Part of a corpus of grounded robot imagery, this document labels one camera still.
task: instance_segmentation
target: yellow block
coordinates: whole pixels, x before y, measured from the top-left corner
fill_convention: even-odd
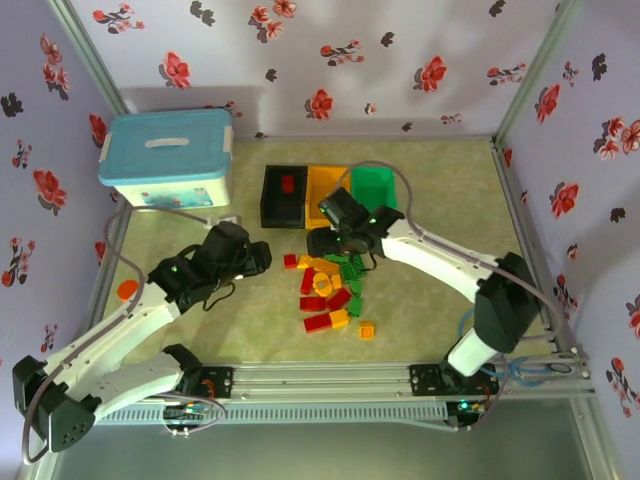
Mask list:
[[[313,289],[321,297],[328,297],[333,291],[329,276],[326,273],[316,273],[313,277]]]
[[[333,285],[334,290],[340,290],[342,288],[342,278],[340,278],[340,274],[331,275],[331,285]]]
[[[329,316],[331,317],[331,326],[333,328],[342,328],[349,325],[349,315],[344,308],[331,312]]]
[[[372,340],[376,336],[376,330],[373,322],[362,321],[358,326],[358,335],[360,340]]]
[[[337,263],[329,262],[323,258],[312,258],[310,260],[311,265],[318,272],[326,273],[329,276],[340,274],[340,265]]]
[[[320,208],[318,208],[318,203],[333,192],[338,184],[338,180],[346,171],[347,167],[309,165],[307,170],[307,192],[304,202],[306,229],[328,227],[330,225],[327,217],[325,217],[320,211]],[[351,175],[348,175],[342,181],[341,186],[348,192],[351,192]]]

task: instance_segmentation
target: yellow lego brick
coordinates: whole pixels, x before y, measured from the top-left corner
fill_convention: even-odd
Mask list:
[[[313,289],[321,297],[328,297],[333,292],[333,287],[326,273],[316,273],[313,277]]]
[[[349,325],[349,315],[347,315],[347,311],[344,308],[331,312],[329,317],[331,317],[331,326],[333,328],[342,328]]]
[[[342,278],[340,278],[340,274],[331,275],[331,285],[333,285],[334,290],[340,290],[342,288]]]
[[[372,340],[376,336],[376,330],[373,322],[362,321],[358,326],[358,335],[360,340]]]
[[[298,260],[298,268],[309,268],[311,266],[311,257],[309,255],[300,255],[300,260]]]
[[[340,265],[328,262],[322,258],[312,258],[310,266],[315,268],[318,272],[326,273],[329,276],[340,274]]]

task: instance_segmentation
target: box handle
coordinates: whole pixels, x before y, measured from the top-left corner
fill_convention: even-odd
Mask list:
[[[156,138],[155,140],[147,140],[144,142],[144,146],[147,148],[184,146],[188,144],[188,138]]]

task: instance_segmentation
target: plastic storage box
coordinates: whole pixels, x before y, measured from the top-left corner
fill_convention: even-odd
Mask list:
[[[354,168],[351,171],[351,195],[370,212],[381,205],[398,206],[393,172],[388,168]]]
[[[310,165],[307,173],[307,196],[305,199],[305,227],[307,229],[328,227],[329,220],[325,217],[318,203],[331,193],[340,180],[340,177],[347,171],[347,167]],[[342,186],[351,191],[351,178],[347,176],[342,181]]]
[[[228,205],[232,143],[231,115],[222,109],[121,115],[98,176],[134,206]]]

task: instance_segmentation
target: orange cap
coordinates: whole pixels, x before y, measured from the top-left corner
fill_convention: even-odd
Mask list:
[[[118,287],[118,297],[120,297],[120,300],[122,300],[123,302],[126,302],[127,300],[129,300],[129,298],[131,298],[131,295],[136,293],[137,289],[138,282],[136,282],[135,280],[125,280]]]

